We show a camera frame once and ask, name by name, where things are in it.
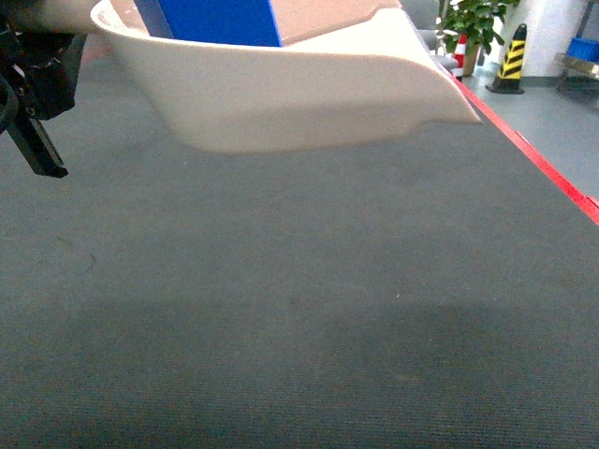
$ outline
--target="conveyor belt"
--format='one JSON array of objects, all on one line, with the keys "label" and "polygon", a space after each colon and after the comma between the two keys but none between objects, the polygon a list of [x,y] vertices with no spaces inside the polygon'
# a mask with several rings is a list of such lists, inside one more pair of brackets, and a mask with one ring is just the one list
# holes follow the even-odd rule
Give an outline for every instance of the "conveyor belt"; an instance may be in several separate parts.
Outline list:
[{"label": "conveyor belt", "polygon": [[178,144],[111,57],[0,140],[0,446],[596,447],[599,228],[497,128]]}]

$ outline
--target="blue bin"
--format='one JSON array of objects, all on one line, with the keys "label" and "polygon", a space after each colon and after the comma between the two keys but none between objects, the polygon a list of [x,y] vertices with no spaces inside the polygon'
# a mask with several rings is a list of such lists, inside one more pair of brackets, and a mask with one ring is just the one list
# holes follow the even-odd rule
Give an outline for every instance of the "blue bin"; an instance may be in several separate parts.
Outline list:
[{"label": "blue bin", "polygon": [[599,42],[575,37],[570,43],[567,54],[585,61],[599,63]]},{"label": "blue bin", "polygon": [[134,0],[150,36],[281,47],[270,0]]}]

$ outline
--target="red edge strip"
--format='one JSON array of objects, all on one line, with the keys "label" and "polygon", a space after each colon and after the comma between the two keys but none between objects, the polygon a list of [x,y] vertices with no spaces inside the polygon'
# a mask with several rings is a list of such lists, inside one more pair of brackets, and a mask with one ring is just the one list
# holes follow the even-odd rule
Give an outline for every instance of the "red edge strip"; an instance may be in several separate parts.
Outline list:
[{"label": "red edge strip", "polygon": [[464,86],[461,82],[456,81],[456,84],[462,91],[462,93],[468,98],[480,111],[487,116],[487,118],[495,125],[499,130],[509,138],[514,145],[516,145],[526,157],[528,157],[533,164],[537,166],[545,175],[555,183],[562,191],[572,200],[575,204],[595,222],[599,225],[599,202],[590,196],[584,196],[565,176],[560,173],[557,168],[549,163],[545,157],[533,146],[531,143],[524,138],[524,136],[515,131],[507,124],[499,115],[485,104],[483,100],[478,98],[470,89]]}]

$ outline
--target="white plastic tray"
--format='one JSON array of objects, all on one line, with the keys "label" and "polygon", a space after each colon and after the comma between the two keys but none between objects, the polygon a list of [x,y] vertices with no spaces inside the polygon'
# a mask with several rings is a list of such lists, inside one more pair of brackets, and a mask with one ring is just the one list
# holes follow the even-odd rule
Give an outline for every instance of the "white plastic tray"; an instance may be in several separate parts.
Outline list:
[{"label": "white plastic tray", "polygon": [[150,37],[110,0],[92,20],[175,137],[201,150],[310,150],[479,121],[400,8],[284,48]]}]

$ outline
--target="white wall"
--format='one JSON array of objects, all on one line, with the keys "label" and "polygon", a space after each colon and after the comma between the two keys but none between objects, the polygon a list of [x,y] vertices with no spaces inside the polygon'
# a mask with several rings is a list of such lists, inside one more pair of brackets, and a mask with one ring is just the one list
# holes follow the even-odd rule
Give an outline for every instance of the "white wall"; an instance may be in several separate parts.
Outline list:
[{"label": "white wall", "polygon": [[502,36],[509,45],[521,23],[528,26],[522,75],[557,77],[562,73],[553,62],[555,54],[566,51],[576,33],[584,0],[522,0],[508,17]]}]

